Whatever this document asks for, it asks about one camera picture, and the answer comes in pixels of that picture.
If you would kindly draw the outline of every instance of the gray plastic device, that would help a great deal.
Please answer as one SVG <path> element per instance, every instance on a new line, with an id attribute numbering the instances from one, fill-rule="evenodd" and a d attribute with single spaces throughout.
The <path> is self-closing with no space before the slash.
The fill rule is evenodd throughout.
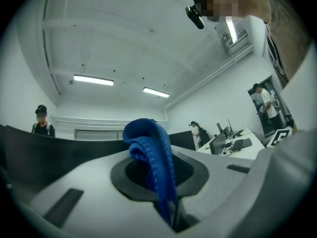
<path id="1" fill-rule="evenodd" d="M 176 156 L 191 157 L 209 172 L 196 195 L 182 198 L 184 211 L 199 222 L 180 233 L 164 222 L 152 203 L 128 199 L 111 182 L 112 168 L 129 158 L 128 151 L 86 162 L 30 202 L 16 203 L 29 222 L 49 238 L 265 237 L 292 214 L 309 190 L 317 167 L 316 138 L 317 130 L 299 132 L 275 148 L 261 150 L 254 161 L 173 146 Z M 228 168 L 232 165 L 250 170 L 237 172 Z M 12 186 L 19 187 L 14 181 Z M 84 193 L 58 229 L 41 216 L 70 188 Z"/>

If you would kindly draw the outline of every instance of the white t-shirt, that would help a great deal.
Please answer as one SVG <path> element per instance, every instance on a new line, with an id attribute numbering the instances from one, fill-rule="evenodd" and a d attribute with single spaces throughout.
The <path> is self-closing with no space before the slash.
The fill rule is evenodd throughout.
<path id="1" fill-rule="evenodd" d="M 265 89 L 262 90 L 262 93 L 261 93 L 261 96 L 262 96 L 262 99 L 263 99 L 263 102 L 264 102 L 264 105 L 271 101 L 272 104 L 271 106 L 266 110 L 266 113 L 267 113 L 267 116 L 268 118 L 273 118 L 273 117 L 276 117 L 278 112 L 276 111 L 275 107 L 273 106 L 273 101 L 272 101 L 272 98 L 271 98 L 271 95 L 268 91 L 266 91 Z"/>
<path id="2" fill-rule="evenodd" d="M 200 138 L 199 128 L 198 126 L 194 127 L 194 134 L 199 134 L 199 136 L 196 137 L 197 142 L 200 142 L 202 139 Z"/>

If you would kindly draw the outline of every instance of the black cap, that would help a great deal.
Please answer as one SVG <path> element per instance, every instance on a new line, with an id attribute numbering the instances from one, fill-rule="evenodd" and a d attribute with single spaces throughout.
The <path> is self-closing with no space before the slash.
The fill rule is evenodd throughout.
<path id="1" fill-rule="evenodd" d="M 258 87 L 261 87 L 259 84 L 254 84 L 253 85 L 253 91 L 256 91 L 256 89 L 258 88 Z"/>
<path id="2" fill-rule="evenodd" d="M 48 110 L 44 105 L 39 105 L 38 108 L 35 110 L 35 113 L 44 113 L 47 114 Z"/>

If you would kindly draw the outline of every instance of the fluorescent light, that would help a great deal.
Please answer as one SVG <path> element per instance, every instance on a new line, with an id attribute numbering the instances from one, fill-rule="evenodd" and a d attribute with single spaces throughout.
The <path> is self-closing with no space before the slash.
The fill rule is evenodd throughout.
<path id="1" fill-rule="evenodd" d="M 145 87 L 145 88 L 143 89 L 143 92 L 145 92 L 145 93 L 150 93 L 150 94 L 154 94 L 154 95 L 158 95 L 158 96 L 161 96 L 161 97 L 164 97 L 164 98 L 169 97 L 169 94 L 162 93 L 162 92 L 159 92 L 159 91 L 156 91 L 156 90 L 152 90 L 152 89 L 147 88 L 147 87 Z"/>
<path id="2" fill-rule="evenodd" d="M 232 18 L 226 17 L 226 23 L 231 35 L 232 43 L 235 43 L 237 41 L 237 34 L 236 34 L 236 30 L 234 29 Z"/>
<path id="3" fill-rule="evenodd" d="M 88 82 L 88 83 L 101 84 L 101 85 L 110 85 L 110 86 L 113 86 L 113 84 L 114 84 L 113 80 L 102 79 L 102 78 L 97 78 L 97 77 L 87 77 L 87 76 L 81 76 L 81 75 L 74 75 L 74 80 Z"/>

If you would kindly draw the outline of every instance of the blue strap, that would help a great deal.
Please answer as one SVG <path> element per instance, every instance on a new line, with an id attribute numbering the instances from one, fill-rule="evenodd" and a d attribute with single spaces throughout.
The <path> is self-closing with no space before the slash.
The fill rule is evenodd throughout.
<path id="1" fill-rule="evenodd" d="M 150 164 L 148 189 L 159 197 L 158 212 L 171 225 L 169 203 L 176 205 L 176 182 L 172 150 L 164 128 L 150 119 L 130 122 L 123 131 L 133 159 Z"/>

